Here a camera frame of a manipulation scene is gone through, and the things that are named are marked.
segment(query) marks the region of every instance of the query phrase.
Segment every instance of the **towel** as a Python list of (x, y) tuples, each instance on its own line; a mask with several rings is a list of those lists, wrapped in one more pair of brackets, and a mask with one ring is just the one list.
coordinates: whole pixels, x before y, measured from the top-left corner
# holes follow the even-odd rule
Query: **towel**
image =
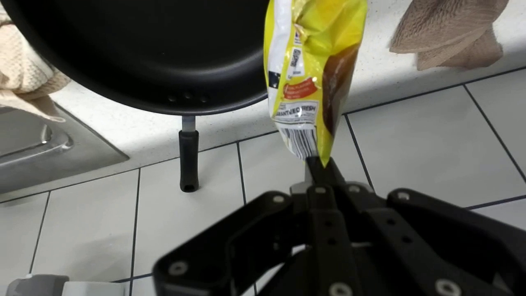
[(391, 41), (393, 52), (416, 52), (417, 69), (485, 67), (503, 56), (493, 21), (508, 0), (412, 0)]
[(49, 94), (69, 79), (39, 57), (0, 5), (0, 107), (64, 122)]

